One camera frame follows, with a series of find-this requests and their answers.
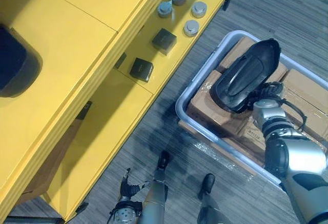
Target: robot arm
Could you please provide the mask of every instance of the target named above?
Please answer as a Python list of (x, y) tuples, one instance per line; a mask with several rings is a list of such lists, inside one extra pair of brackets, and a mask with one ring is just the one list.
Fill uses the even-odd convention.
[(265, 137), (265, 169), (281, 180), (300, 222), (328, 223), (325, 153), (294, 129), (275, 100), (255, 102), (253, 117)]

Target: white plastic bin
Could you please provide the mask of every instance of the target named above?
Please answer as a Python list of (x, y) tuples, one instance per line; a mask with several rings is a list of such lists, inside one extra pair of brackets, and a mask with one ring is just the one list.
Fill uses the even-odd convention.
[[(175, 110), (178, 117), (181, 120), (183, 120), (193, 129), (195, 129), (205, 138), (207, 138), (208, 140), (212, 141), (213, 143), (223, 148), (225, 151), (233, 155), (238, 161), (253, 169), (256, 173), (267, 179), (272, 184), (279, 186), (281, 181), (277, 177), (275, 177), (267, 170), (265, 170), (264, 168), (260, 167), (258, 164), (250, 160), (248, 157), (246, 157), (245, 155), (243, 155), (242, 153), (231, 147), (216, 134), (214, 134), (209, 129), (202, 126), (201, 124), (199, 124), (197, 121), (195, 121), (194, 119), (192, 119), (186, 114), (187, 105), (189, 104), (191, 98), (198, 91), (201, 84), (204, 82), (207, 76), (212, 72), (212, 70), (214, 70), (219, 65), (219, 63), (223, 60), (225, 55), (233, 48), (233, 46), (244, 36), (251, 38), (255, 42), (260, 41), (258, 38), (254, 37), (253, 35), (245, 31), (238, 30), (228, 33), (223, 38), (223, 40), (218, 45), (218, 47), (215, 49), (215, 51), (206, 60), (204, 65), (198, 71), (196, 76), (192, 79), (192, 81), (187, 86), (187, 88), (183, 91), (181, 96), (178, 98), (175, 104)], [(297, 71), (301, 72), (302, 74), (309, 77), (310, 79), (318, 83), (320, 86), (328, 90), (328, 83), (325, 80), (323, 80), (322, 78), (320, 78), (319, 76), (308, 70), (307, 68), (303, 67), (299, 63), (295, 62), (294, 60), (290, 59), (284, 54), (280, 54), (280, 61), (288, 69), (296, 69)]]

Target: floor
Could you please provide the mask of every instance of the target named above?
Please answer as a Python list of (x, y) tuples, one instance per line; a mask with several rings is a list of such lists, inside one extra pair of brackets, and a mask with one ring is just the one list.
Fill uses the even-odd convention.
[[(277, 39), (285, 55), (328, 79), (328, 0), (232, 0), (226, 12), (215, 15), (91, 190), (87, 209), (70, 223), (106, 223), (125, 169), (132, 167), (130, 183), (151, 179), (163, 149), (172, 156), (167, 168), (165, 223), (196, 223), (200, 207), (196, 195), (209, 172), (216, 175), (212, 195), (233, 223), (298, 223), (282, 191), (237, 167), (177, 125), (175, 101), (207, 56), (233, 30), (245, 30), (261, 39)], [(146, 194), (143, 190), (134, 200), (143, 200)], [(37, 198), (16, 207), (11, 215), (56, 213)]]

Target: yellow table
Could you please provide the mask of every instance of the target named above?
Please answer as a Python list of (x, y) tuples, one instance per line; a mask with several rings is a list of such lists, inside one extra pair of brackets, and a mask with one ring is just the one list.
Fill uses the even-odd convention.
[[(40, 75), (26, 92), (0, 98), (0, 221), (92, 100), (44, 195), (69, 220), (225, 0), (187, 0), (174, 7), (174, 17), (165, 19), (153, 12), (161, 0), (0, 1), (1, 23), (18, 32), (43, 60)], [(208, 11), (198, 19), (197, 36), (187, 37), (182, 28), (193, 19), (195, 1), (206, 2)], [(150, 43), (161, 27), (178, 38), (168, 56)], [(112, 69), (124, 51), (126, 60)], [(136, 57), (154, 65), (148, 83), (129, 75)]]

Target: brown box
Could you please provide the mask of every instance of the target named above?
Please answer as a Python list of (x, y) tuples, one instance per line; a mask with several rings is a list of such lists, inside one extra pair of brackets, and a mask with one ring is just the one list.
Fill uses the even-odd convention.
[(69, 128), (61, 137), (61, 139), (52, 149), (47, 159), (44, 161), (37, 173), (34, 175), (32, 180), (26, 187), (25, 191), (21, 194), (16, 205), (38, 197), (48, 190), (49, 185), (53, 177), (55, 176), (55, 173), (57, 172), (59, 165), (62, 159), (64, 158), (71, 142), (76, 136), (78, 129), (81, 126), (81, 123), (87, 115), (91, 104), (92, 103), (90, 101), (87, 102), (87, 104), (80, 111), (76, 119), (69, 126)]
[[(289, 88), (284, 88), (283, 98), (298, 107), (307, 116), (304, 131), (316, 140), (328, 139), (328, 116), (308, 103)], [(300, 115), (287, 105), (283, 106), (288, 118), (297, 126), (302, 124)]]
[(239, 137), (236, 138), (238, 142), (264, 158), (265, 139), (261, 130), (253, 124), (251, 119), (249, 119), (245, 126), (240, 130), (238, 136)]
[[(227, 68), (231, 66), (231, 64), (240, 56), (242, 56), (250, 46), (255, 44), (255, 42), (248, 38), (241, 38), (238, 43), (229, 51), (229, 53), (225, 56), (225, 58), (221, 61), (216, 70), (220, 73), (223, 73)], [(285, 74), (288, 72), (288, 69), (284, 64), (279, 63), (276, 71), (269, 77), (266, 82), (278, 82), (280, 81)]]
[(220, 108), (210, 96), (211, 86), (221, 74), (213, 70), (191, 99), (187, 113), (203, 126), (248, 148), (253, 156), (264, 158), (265, 142), (261, 131), (250, 120), (251, 111), (235, 114)]
[(201, 117), (204, 122), (221, 132), (238, 136), (241, 128), (247, 123), (250, 111), (233, 114), (218, 107), (210, 96), (211, 86), (220, 78), (221, 74), (213, 70), (191, 99), (187, 113), (194, 118)]
[(307, 78), (300, 72), (292, 69), (283, 81), (284, 86), (293, 90), (298, 96), (305, 99), (318, 110), (328, 114), (328, 91)]

